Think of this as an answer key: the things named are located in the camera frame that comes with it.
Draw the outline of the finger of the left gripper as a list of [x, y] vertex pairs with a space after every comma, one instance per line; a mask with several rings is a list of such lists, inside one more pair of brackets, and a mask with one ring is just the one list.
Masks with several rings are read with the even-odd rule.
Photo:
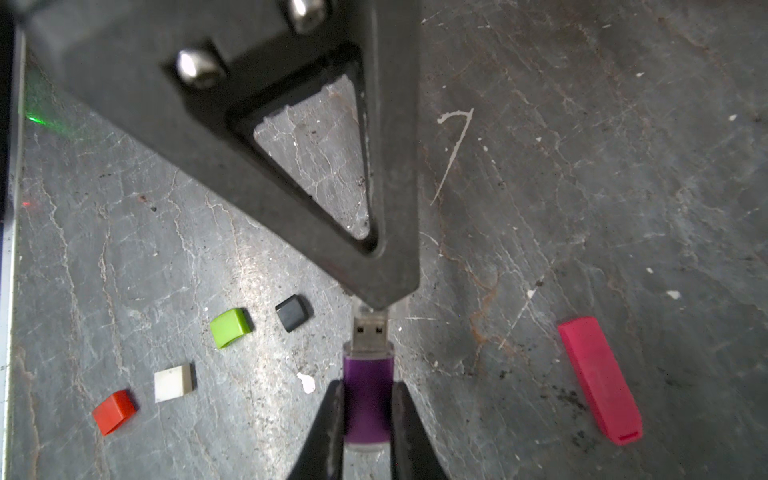
[[407, 385], [393, 384], [391, 396], [391, 478], [448, 480]]

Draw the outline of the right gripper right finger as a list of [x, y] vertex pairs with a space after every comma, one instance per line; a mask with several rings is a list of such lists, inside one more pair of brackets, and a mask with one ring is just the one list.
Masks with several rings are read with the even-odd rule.
[[288, 480], [339, 480], [343, 478], [344, 385], [332, 381], [315, 415]]

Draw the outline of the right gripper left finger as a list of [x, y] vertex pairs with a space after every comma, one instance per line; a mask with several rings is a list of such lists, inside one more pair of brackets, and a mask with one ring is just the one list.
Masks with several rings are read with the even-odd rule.
[[[416, 1], [15, 1], [43, 68], [370, 307], [419, 286]], [[256, 137], [340, 78], [356, 95], [368, 232]]]

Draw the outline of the purple usb drive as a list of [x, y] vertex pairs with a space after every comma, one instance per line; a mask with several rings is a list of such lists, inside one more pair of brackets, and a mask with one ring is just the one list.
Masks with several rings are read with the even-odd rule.
[[343, 346], [344, 442], [359, 452], [377, 452], [390, 442], [394, 346], [389, 312], [358, 300], [351, 337]]

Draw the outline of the pink usb drive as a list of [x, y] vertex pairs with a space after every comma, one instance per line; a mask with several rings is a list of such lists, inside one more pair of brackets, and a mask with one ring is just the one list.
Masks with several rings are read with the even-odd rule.
[[600, 431], [616, 445], [639, 440], [640, 411], [597, 319], [569, 320], [558, 332]]

